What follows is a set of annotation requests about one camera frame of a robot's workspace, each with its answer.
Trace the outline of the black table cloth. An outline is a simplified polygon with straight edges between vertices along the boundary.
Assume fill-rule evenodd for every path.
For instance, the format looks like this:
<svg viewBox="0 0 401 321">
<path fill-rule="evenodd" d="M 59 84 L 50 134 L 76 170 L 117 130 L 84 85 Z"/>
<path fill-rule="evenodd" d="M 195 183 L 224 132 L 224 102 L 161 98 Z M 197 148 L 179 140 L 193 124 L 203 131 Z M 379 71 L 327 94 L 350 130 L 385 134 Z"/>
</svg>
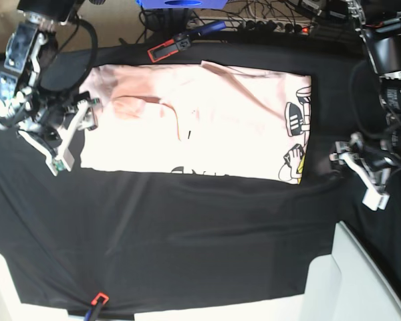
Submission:
<svg viewBox="0 0 401 321">
<path fill-rule="evenodd" d="M 111 316 L 221 306 L 303 293 L 310 262 L 345 221 L 401 296 L 401 171 L 383 211 L 362 204 L 356 175 L 323 177 L 319 159 L 354 131 L 357 59 L 277 45 L 198 43 L 173 63 L 220 64 L 313 78 L 313 132 L 300 186 L 230 177 L 51 174 L 0 130 L 0 254 L 21 300 L 85 310 L 98 292 Z"/>
</svg>

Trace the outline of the orange black clamp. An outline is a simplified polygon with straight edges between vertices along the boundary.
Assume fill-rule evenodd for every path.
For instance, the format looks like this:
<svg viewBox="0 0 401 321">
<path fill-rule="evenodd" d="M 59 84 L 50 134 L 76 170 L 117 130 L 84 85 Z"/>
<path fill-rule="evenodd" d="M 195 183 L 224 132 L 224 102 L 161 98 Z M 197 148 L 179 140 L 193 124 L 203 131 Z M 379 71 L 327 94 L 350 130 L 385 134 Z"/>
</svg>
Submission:
<svg viewBox="0 0 401 321">
<path fill-rule="evenodd" d="M 185 51 L 192 46 L 192 41 L 210 33 L 225 29 L 226 23 L 223 20 L 213 21 L 200 27 L 179 33 L 173 38 L 150 48 L 147 53 L 152 63 L 164 60 L 178 52 Z"/>
</svg>

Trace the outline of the blue box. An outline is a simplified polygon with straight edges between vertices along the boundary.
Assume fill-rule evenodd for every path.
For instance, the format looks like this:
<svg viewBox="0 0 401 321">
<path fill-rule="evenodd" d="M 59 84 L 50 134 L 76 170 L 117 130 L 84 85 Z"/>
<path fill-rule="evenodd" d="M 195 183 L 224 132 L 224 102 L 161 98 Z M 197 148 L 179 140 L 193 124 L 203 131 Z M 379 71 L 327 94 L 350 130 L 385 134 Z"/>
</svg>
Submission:
<svg viewBox="0 0 401 321">
<path fill-rule="evenodd" d="M 222 9 L 228 0 L 139 0 L 144 9 Z"/>
</svg>

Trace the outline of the pink T-shirt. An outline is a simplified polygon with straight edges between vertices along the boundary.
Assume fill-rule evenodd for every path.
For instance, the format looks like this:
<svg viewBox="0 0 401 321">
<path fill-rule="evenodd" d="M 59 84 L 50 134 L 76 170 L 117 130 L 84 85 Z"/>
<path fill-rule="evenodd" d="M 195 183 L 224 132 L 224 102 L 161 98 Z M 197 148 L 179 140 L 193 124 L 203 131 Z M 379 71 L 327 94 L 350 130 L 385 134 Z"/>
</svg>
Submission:
<svg viewBox="0 0 401 321">
<path fill-rule="evenodd" d="M 82 89 L 100 100 L 84 168 L 301 182 L 309 76 L 208 61 L 104 65 Z"/>
</svg>

